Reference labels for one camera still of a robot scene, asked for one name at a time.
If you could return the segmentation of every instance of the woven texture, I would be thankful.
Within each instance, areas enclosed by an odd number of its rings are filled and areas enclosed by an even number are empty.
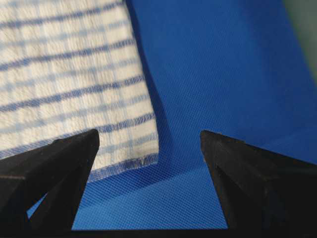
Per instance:
[[[317,88],[281,1],[127,4],[159,160],[88,184],[74,229],[226,228],[200,150],[204,129],[317,163]]]
[[[123,1],[0,0],[0,56],[0,158],[96,128],[89,181],[157,162]]]

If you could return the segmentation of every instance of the blue fabric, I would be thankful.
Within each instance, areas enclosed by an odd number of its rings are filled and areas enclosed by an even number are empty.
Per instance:
[[[127,1],[159,162],[88,184],[74,229],[226,228],[203,129],[317,163],[317,89],[281,1]]]

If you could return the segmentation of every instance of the blue checkered towel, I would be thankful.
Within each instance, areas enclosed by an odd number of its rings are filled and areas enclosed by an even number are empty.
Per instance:
[[[122,0],[0,0],[0,159],[96,128],[90,181],[157,162]]]

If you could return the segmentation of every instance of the white towel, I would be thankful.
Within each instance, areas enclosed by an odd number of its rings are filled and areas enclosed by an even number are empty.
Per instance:
[[[125,2],[0,0],[0,159],[90,128],[100,148],[89,181],[158,160]]]

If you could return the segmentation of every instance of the towel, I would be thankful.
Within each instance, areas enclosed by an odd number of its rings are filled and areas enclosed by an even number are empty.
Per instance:
[[[122,0],[0,0],[0,159],[96,128],[89,181],[157,163],[156,118]]]

